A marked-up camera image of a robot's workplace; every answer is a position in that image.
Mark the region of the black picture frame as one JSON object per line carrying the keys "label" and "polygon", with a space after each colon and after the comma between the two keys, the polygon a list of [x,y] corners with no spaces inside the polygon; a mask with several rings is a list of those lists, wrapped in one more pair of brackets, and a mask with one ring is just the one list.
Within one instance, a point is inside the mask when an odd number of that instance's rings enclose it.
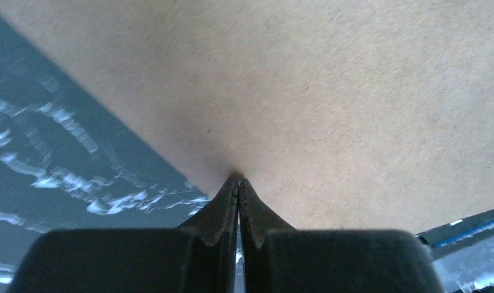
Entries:
{"label": "black picture frame", "polygon": [[435,260],[494,236],[494,209],[418,233]]}

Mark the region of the brown cardboard backing board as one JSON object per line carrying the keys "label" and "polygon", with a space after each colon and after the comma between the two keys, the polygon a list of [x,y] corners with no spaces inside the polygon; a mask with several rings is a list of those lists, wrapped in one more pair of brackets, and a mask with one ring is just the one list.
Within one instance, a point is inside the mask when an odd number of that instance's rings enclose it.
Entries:
{"label": "brown cardboard backing board", "polygon": [[494,1],[0,1],[207,194],[300,228],[414,233],[494,208]]}

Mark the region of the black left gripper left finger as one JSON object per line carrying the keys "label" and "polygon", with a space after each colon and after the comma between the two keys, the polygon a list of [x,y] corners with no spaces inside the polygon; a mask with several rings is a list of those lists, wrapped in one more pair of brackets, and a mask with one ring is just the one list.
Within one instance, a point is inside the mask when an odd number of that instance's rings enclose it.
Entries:
{"label": "black left gripper left finger", "polygon": [[9,292],[233,292],[239,180],[175,228],[55,230]]}

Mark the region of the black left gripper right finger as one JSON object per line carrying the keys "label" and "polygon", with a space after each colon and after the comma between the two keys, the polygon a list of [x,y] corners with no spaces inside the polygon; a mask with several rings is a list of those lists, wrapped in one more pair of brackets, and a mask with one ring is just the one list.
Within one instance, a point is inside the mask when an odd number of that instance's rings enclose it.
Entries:
{"label": "black left gripper right finger", "polygon": [[400,230],[297,230],[247,179],[238,188],[247,292],[442,292],[420,242]]}

